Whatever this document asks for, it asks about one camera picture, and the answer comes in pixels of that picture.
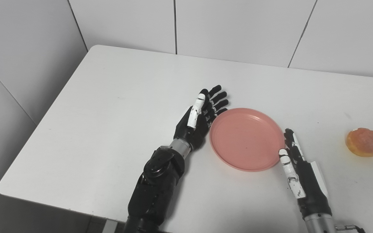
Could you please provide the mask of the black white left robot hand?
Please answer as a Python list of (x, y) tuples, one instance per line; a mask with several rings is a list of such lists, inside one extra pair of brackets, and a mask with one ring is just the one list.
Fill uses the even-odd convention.
[(227, 111), (227, 92), (221, 85), (203, 89), (175, 128), (174, 139), (187, 142), (191, 150), (200, 148), (215, 119)]

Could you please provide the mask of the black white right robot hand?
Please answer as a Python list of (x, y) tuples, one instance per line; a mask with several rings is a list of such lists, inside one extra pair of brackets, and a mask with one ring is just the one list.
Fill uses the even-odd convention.
[(285, 129), (284, 138), (285, 147), (279, 150), (279, 159), (302, 218), (314, 214), (332, 216), (328, 192), (317, 163), (305, 159), (292, 129)]

